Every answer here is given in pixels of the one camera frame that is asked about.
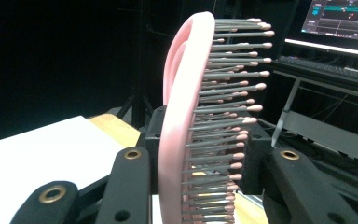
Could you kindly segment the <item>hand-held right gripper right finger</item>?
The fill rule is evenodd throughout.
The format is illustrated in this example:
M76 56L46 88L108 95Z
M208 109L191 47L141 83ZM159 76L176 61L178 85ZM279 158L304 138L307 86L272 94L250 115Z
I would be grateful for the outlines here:
M259 124L245 127L241 190L261 195L270 224L358 224L358 212L303 153L271 146Z

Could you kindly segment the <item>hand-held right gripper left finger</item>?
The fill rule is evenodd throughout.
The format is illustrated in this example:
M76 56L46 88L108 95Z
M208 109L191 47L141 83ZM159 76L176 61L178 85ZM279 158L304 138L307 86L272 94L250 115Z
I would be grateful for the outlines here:
M163 106L155 109L143 133L111 114L94 119L123 146L108 176L95 224L163 224L158 196L158 146L164 115Z

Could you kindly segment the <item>pink hairbrush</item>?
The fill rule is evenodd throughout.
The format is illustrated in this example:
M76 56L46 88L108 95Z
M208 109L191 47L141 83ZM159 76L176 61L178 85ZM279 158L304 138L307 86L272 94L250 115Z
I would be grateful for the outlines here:
M234 222L235 192L248 138L259 112L249 98L262 91L259 49L271 48L270 24L260 19L190 16L170 46L163 78L166 107L158 151L158 193L163 224Z

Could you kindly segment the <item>white metal desk stand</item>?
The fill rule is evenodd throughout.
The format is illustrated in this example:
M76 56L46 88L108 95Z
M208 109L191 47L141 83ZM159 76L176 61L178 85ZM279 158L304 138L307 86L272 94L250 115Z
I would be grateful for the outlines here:
M326 82L318 81L312 77L295 76L293 73L279 70L274 70L273 73L283 77L290 77L295 82L273 132L271 145L273 147L277 146L281 132L285 129L313 140L323 147L342 152L350 157L358 159L358 134L312 119L291 109L292 102L296 97L297 90L301 83L313 84L356 97L358 97L358 91L345 89L336 84L327 84Z

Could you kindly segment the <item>black tripod stand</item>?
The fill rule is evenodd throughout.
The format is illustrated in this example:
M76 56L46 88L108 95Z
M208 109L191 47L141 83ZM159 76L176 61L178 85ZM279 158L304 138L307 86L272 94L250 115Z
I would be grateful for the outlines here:
M131 110L131 125L136 129L145 125L146 112L151 113L153 111L145 93L146 72L144 71L147 66L145 42L147 41L149 7L150 0L135 1L132 32L131 94L117 113L120 118L123 118Z

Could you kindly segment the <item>black keyboard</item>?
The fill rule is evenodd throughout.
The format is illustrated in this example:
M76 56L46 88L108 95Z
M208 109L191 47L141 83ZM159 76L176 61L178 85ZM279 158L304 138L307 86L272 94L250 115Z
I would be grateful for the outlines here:
M312 72L324 73L330 76L345 77L358 80L358 71L345 69L343 67L329 65L325 63L316 63L310 60L290 56L280 56L278 62L299 69Z

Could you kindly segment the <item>computer monitor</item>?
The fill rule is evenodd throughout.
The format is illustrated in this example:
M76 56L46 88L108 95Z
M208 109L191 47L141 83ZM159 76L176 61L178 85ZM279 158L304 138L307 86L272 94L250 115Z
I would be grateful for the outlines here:
M358 40L358 0L310 0L301 32Z

